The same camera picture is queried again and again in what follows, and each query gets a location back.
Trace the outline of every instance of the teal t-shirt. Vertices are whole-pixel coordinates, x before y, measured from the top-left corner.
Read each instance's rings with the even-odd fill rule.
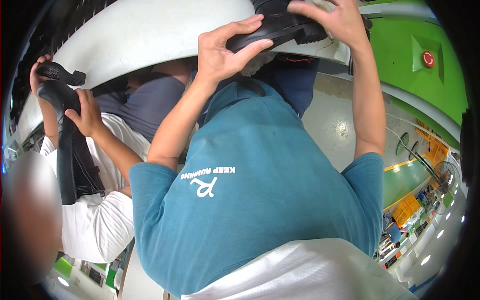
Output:
[[[292,240],[342,238],[370,256],[378,246],[382,157],[364,154],[339,173],[260,84],[264,97],[237,83],[216,94],[180,174],[130,169],[142,267],[177,298]]]

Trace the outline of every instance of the wire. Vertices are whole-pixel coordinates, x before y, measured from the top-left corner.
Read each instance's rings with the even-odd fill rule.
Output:
[[[314,54],[313,56],[317,56],[317,52],[318,52],[318,51],[320,51],[320,50],[322,50],[322,49],[325,49],[325,48],[327,48],[328,46],[332,45],[332,44],[333,44],[333,42],[335,42],[335,41],[334,41],[334,40],[332,40],[332,42],[331,42],[330,44],[326,45],[325,47],[322,47],[322,48],[318,49],[317,51],[315,51],[315,54]]]
[[[314,54],[312,57],[307,58],[307,59],[292,60],[292,59],[289,59],[289,58],[287,58],[287,57],[279,57],[278,59],[279,59],[279,60],[284,60],[284,61],[292,61],[292,62],[299,62],[299,61],[312,62],[312,61],[316,58],[318,51],[327,48],[328,46],[332,45],[333,42],[334,42],[334,40],[332,40],[332,42],[331,42],[330,44],[326,45],[325,47],[321,47],[320,49],[318,49],[317,51],[315,51],[315,54]]]
[[[410,148],[407,147],[407,145],[405,145],[402,141],[402,138],[393,130],[391,130],[390,128],[386,127],[388,130],[390,130],[391,132],[393,132],[397,137],[398,139],[400,140],[400,142],[402,143],[402,145],[405,147],[405,149],[407,149],[412,155],[413,157],[415,157],[421,164],[423,161],[423,159],[421,158],[420,155],[417,156],[417,154],[413,153],[412,150],[410,150]],[[425,168],[427,169],[427,171],[430,173],[430,175],[434,176],[435,178],[437,178],[437,176],[435,175],[435,172],[430,168],[430,166],[425,166]]]
[[[419,125],[417,125],[417,124],[415,124],[415,123],[412,123],[412,122],[410,122],[409,120],[405,120],[405,119],[396,117],[396,116],[394,116],[394,115],[389,114],[388,112],[386,112],[385,114],[389,115],[390,117],[394,117],[394,118],[396,118],[396,119],[399,119],[399,120],[402,120],[402,121],[404,121],[404,122],[407,122],[408,124],[411,124],[411,125],[417,127],[418,129],[425,131],[425,128],[423,128],[423,127],[421,127],[421,126],[419,126]],[[457,149],[455,149],[455,148],[453,148],[452,146],[450,146],[449,144],[447,144],[444,140],[442,140],[442,139],[441,139],[439,136],[437,136],[435,133],[433,133],[433,132],[428,132],[428,134],[431,135],[431,136],[433,136],[435,139],[437,139],[437,140],[438,140],[439,142],[441,142],[442,144],[444,144],[447,148],[454,149],[454,150],[456,150],[456,151],[458,152]]]

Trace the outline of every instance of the green machine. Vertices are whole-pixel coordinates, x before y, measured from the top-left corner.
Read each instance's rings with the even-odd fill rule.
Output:
[[[461,125],[462,113],[468,107],[465,82],[444,30],[437,24],[407,17],[370,20],[373,23],[370,42],[380,80],[422,98]],[[392,99],[395,105],[433,129],[452,147],[459,148],[458,141],[435,120],[400,99]]]

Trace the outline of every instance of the circular button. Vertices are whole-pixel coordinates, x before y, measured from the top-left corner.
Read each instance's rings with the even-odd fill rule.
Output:
[[[430,51],[425,51],[423,53],[423,62],[429,68],[433,68],[433,66],[435,65],[435,58]]]

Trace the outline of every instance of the white t-shirt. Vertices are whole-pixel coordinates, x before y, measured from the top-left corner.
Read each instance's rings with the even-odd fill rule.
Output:
[[[181,300],[415,300],[372,258],[338,239],[295,240]]]
[[[141,134],[118,116],[102,113],[102,120],[116,137],[146,160],[150,143]],[[82,196],[75,204],[62,206],[63,252],[92,263],[110,263],[133,238],[132,200],[119,192],[126,182],[113,161],[93,139],[87,137],[86,142],[94,164],[100,169],[106,196]],[[40,154],[57,174],[57,150],[47,137]]]

